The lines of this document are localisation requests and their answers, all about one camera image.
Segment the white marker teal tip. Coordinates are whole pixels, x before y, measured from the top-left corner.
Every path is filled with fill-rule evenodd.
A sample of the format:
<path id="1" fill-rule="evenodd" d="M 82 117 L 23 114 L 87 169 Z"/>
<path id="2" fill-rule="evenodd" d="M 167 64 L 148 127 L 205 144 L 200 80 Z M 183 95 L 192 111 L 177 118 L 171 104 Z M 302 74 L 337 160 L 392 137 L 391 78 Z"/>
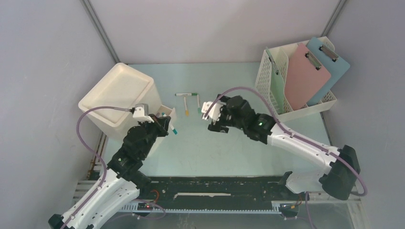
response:
<path id="1" fill-rule="evenodd" d="M 162 115 L 163 117 L 167 117 L 167 115 L 166 115 L 165 113 L 162 113 L 161 115 Z M 169 127 L 170 127 L 170 129 L 172 130 L 172 132 L 173 132 L 175 135 L 178 134 L 176 128 L 173 126 L 173 124 L 171 123 L 171 121 L 169 121 Z"/>

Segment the white marker yellow cap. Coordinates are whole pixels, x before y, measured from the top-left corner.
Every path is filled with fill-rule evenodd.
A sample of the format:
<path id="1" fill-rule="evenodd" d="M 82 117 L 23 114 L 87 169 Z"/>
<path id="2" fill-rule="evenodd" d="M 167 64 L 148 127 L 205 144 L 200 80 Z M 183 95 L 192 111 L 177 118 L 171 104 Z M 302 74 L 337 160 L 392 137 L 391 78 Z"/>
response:
<path id="1" fill-rule="evenodd" d="M 189 109 L 187 106 L 187 97 L 186 96 L 183 97 L 183 102 L 184 102 L 184 108 L 185 108 L 185 115 L 189 116 Z"/>

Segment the white marker green tip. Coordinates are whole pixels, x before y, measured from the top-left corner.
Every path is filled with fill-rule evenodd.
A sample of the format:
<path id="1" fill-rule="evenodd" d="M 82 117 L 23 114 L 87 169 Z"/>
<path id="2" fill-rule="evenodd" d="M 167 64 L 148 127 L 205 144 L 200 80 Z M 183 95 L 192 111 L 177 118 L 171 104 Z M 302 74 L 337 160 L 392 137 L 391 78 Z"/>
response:
<path id="1" fill-rule="evenodd" d="M 201 104 L 200 104 L 200 97 L 199 94 L 196 95 L 196 99 L 197 99 L 197 108 L 198 108 L 198 113 L 201 114 Z"/>

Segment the white drawer cabinet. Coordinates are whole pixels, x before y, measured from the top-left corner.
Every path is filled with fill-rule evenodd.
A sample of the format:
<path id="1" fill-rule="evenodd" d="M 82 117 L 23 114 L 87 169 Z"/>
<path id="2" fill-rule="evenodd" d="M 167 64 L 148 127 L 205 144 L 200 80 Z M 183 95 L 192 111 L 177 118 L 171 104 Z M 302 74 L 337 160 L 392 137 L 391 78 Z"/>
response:
<path id="1" fill-rule="evenodd" d="M 148 112 L 158 117 L 170 116 L 171 125 L 177 121 L 176 110 L 162 104 L 154 79 L 124 63 L 117 63 L 79 101 L 78 107 L 83 112 L 101 107 L 90 112 L 88 117 L 108 137 L 106 160 L 111 159 L 127 131 L 137 123 L 130 113 L 103 107 L 132 108 L 137 104 L 147 104 Z"/>

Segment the green clipboard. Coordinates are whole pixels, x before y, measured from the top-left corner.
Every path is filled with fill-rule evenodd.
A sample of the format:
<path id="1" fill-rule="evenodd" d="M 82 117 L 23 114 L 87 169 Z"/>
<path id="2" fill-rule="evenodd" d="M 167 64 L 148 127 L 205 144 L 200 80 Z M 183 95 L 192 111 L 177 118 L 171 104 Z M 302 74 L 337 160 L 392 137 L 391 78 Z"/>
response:
<path id="1" fill-rule="evenodd" d="M 272 72 L 271 72 L 271 83 L 270 83 L 270 91 L 277 103 L 275 106 L 276 111 L 278 114 L 283 114 L 284 112 L 284 80 L 282 78 L 282 74 L 279 70 L 279 67 L 275 61 L 274 56 L 270 52 L 270 50 L 266 47 L 266 53 L 269 57 Z"/>

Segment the pink clipboard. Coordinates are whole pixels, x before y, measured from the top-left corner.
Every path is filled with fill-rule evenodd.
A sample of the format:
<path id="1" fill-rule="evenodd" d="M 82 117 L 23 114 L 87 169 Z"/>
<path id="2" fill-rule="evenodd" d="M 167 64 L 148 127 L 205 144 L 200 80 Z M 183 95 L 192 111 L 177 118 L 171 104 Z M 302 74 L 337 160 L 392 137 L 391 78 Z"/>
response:
<path id="1" fill-rule="evenodd" d="M 288 60 L 284 89 L 292 110 L 304 107 L 329 79 L 330 73 L 306 45 L 300 43 Z"/>

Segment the blue clipboard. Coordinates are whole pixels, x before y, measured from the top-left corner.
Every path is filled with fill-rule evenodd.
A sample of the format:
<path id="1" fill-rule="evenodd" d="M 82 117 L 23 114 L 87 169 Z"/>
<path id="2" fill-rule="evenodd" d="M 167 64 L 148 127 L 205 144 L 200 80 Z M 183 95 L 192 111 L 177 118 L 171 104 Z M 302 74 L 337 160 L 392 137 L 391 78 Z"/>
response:
<path id="1" fill-rule="evenodd" d="M 327 95 L 335 83 L 349 70 L 350 64 L 339 56 L 334 48 L 319 38 L 313 37 L 306 47 L 315 55 L 325 69 L 330 73 L 330 79 L 323 87 L 307 102 L 308 106 L 316 105 Z"/>

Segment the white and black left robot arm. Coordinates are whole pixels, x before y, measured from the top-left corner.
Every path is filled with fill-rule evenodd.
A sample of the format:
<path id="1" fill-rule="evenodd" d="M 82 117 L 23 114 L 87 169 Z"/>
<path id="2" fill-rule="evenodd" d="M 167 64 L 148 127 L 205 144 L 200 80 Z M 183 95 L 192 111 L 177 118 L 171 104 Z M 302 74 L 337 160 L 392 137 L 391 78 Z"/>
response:
<path id="1" fill-rule="evenodd" d="M 156 117 L 130 128 L 107 170 L 89 191 L 64 214 L 48 220 L 52 229 L 99 229 L 126 203 L 147 198 L 151 180 L 140 172 L 157 138 L 169 134 L 171 117 Z"/>

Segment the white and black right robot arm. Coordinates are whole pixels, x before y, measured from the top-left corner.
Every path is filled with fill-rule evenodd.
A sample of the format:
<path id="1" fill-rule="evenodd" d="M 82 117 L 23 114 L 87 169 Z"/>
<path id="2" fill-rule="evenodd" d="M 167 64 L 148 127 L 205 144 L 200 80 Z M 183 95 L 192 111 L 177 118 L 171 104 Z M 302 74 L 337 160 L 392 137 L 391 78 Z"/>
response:
<path id="1" fill-rule="evenodd" d="M 204 102 L 202 118 L 211 119 L 208 130 L 227 133 L 230 127 L 242 130 L 254 141 L 287 150 L 311 162 L 316 170 L 298 173 L 285 172 L 278 185 L 278 194 L 291 199 L 296 194 L 321 187 L 330 196 L 347 200 L 360 173 L 360 165 L 354 148 L 328 146 L 297 132 L 288 134 L 268 114 L 256 113 L 241 96 L 223 97 L 219 102 Z"/>

